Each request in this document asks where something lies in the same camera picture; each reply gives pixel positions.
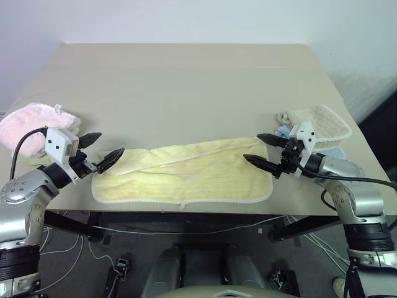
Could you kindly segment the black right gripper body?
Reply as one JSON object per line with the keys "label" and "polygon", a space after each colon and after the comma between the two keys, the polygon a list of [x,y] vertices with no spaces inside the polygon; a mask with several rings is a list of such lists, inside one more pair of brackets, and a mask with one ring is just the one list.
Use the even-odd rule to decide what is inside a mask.
{"label": "black right gripper body", "polygon": [[279,164],[279,174],[293,174],[298,169],[299,156],[304,147],[302,140],[281,139],[279,147],[282,147],[281,159]]}

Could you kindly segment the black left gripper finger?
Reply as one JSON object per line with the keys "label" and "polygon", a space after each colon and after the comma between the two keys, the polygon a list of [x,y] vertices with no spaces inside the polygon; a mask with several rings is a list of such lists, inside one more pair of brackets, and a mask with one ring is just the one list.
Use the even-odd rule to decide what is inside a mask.
{"label": "black left gripper finger", "polygon": [[106,172],[109,168],[113,167],[114,164],[121,158],[125,149],[120,148],[118,150],[114,150],[104,156],[104,159],[96,164],[97,173],[102,174]]}
{"label": "black left gripper finger", "polygon": [[87,133],[83,136],[79,137],[79,144],[78,144],[78,148],[79,149],[85,149],[89,146],[91,146],[92,144],[94,144],[100,137],[102,136],[102,134],[100,132],[93,132],[93,133]]}

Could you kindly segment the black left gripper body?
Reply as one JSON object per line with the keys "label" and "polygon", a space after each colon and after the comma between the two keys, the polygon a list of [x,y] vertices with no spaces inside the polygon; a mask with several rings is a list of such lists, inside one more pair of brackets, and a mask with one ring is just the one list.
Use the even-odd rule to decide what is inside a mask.
{"label": "black left gripper body", "polygon": [[98,170],[97,166],[87,161],[86,158],[87,155],[80,150],[76,152],[75,156],[69,158],[69,165],[78,178],[85,178]]}

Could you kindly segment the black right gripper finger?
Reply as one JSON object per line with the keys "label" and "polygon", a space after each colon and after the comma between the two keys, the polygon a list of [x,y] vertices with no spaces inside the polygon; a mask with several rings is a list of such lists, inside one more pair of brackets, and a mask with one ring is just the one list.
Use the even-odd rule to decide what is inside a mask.
{"label": "black right gripper finger", "polygon": [[258,134],[257,138],[259,140],[261,140],[262,142],[264,142],[265,144],[273,146],[273,147],[285,148],[288,144],[287,138],[278,137],[271,133]]}
{"label": "black right gripper finger", "polygon": [[275,179],[279,179],[280,175],[283,172],[282,165],[277,165],[275,163],[269,162],[264,157],[252,154],[244,154],[243,156],[250,164],[252,164],[256,168],[270,173]]}

